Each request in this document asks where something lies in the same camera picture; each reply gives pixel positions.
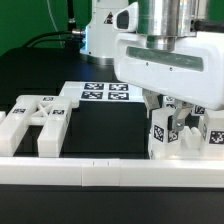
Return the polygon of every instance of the green wall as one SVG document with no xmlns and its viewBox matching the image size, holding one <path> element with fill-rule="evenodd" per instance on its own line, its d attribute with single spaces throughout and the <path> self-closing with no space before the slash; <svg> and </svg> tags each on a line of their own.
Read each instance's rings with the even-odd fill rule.
<svg viewBox="0 0 224 224">
<path fill-rule="evenodd" d="M 59 30 L 67 29 L 66 0 L 50 0 Z M 74 0 L 75 17 L 84 27 L 91 17 L 91 0 Z M 210 19 L 224 21 L 224 1 L 211 0 Z M 46 0 L 0 0 L 0 55 L 30 38 L 54 31 Z M 60 47 L 58 43 L 41 46 Z"/>
</svg>

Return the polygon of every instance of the white platform edge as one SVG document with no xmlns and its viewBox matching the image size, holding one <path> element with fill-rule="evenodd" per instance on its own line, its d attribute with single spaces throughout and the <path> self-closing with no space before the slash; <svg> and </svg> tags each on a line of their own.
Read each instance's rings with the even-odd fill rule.
<svg viewBox="0 0 224 224">
<path fill-rule="evenodd" d="M 0 184 L 224 188 L 224 163 L 0 158 Z"/>
</svg>

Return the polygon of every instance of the black cable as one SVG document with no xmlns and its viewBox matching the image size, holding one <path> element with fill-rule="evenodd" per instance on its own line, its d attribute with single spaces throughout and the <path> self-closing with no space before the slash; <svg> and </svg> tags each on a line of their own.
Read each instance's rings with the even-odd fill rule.
<svg viewBox="0 0 224 224">
<path fill-rule="evenodd" d="M 68 6 L 68 30 L 73 30 L 77 28 L 74 15 L 73 0 L 67 0 L 67 6 Z"/>
<path fill-rule="evenodd" d="M 28 47 L 34 41 L 39 40 L 39 39 L 44 38 L 44 37 L 52 37 L 52 36 L 66 35 L 66 34 L 72 35 L 72 32 L 71 31 L 59 31 L 59 32 L 52 32 L 52 33 L 41 34 L 41 35 L 36 36 L 36 37 L 32 38 L 31 40 L 27 41 L 23 45 L 23 47 Z"/>
<path fill-rule="evenodd" d="M 43 43 L 43 42 L 59 42 L 59 41 L 64 41 L 64 42 L 76 41 L 78 43 L 82 43 L 81 39 L 61 39 L 61 40 L 59 40 L 59 39 L 44 39 L 44 40 L 39 40 L 39 41 L 35 42 L 30 47 L 35 47 L 37 44 Z"/>
<path fill-rule="evenodd" d="M 194 23 L 195 31 L 224 33 L 224 23 L 197 20 Z"/>
</svg>

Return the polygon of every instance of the silver metal part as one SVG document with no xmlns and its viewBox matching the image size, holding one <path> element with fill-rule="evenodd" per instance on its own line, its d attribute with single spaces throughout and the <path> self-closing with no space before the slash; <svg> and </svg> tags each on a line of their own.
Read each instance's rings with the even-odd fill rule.
<svg viewBox="0 0 224 224">
<path fill-rule="evenodd" d="M 85 36 L 86 36 L 86 32 L 85 32 L 85 30 L 73 29 L 73 30 L 72 30 L 72 34 L 73 34 L 74 36 L 81 36 L 81 37 L 85 37 Z"/>
<path fill-rule="evenodd" d="M 158 95 L 159 93 L 155 93 L 150 90 L 142 90 L 142 96 L 147 108 L 147 118 L 149 118 L 151 110 L 160 108 Z"/>
<path fill-rule="evenodd" d="M 138 0 L 138 34 L 176 36 L 180 0 Z"/>
<path fill-rule="evenodd" d="M 197 19 L 207 19 L 208 18 L 208 9 L 211 0 L 197 0 L 198 9 L 197 9 Z"/>
<path fill-rule="evenodd" d="M 96 58 L 91 55 L 80 54 L 80 59 L 83 61 L 88 61 L 98 65 L 114 65 L 113 58 Z"/>
<path fill-rule="evenodd" d="M 182 131 L 185 126 L 185 119 L 193 108 L 192 104 L 185 103 L 181 100 L 175 100 L 176 111 L 172 119 L 172 130 L 175 132 Z"/>
<path fill-rule="evenodd" d="M 146 47 L 154 50 L 173 51 L 175 39 L 175 37 L 148 36 Z"/>
<path fill-rule="evenodd" d="M 173 51 L 180 0 L 138 0 L 138 34 L 147 35 L 147 48 Z"/>
<path fill-rule="evenodd" d="M 197 18 L 198 4 L 199 0 L 180 0 L 178 37 L 196 36 L 191 32 L 191 21 Z"/>
</svg>

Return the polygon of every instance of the white 3d-printed part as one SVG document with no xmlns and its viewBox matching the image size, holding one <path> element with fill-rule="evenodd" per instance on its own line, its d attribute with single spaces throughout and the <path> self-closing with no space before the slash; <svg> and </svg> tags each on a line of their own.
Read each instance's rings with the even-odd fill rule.
<svg viewBox="0 0 224 224">
<path fill-rule="evenodd" d="M 52 96 L 20 96 L 0 125 L 0 156 L 12 157 L 30 125 L 43 126 L 38 138 L 40 157 L 58 157 L 77 102 Z"/>
</svg>

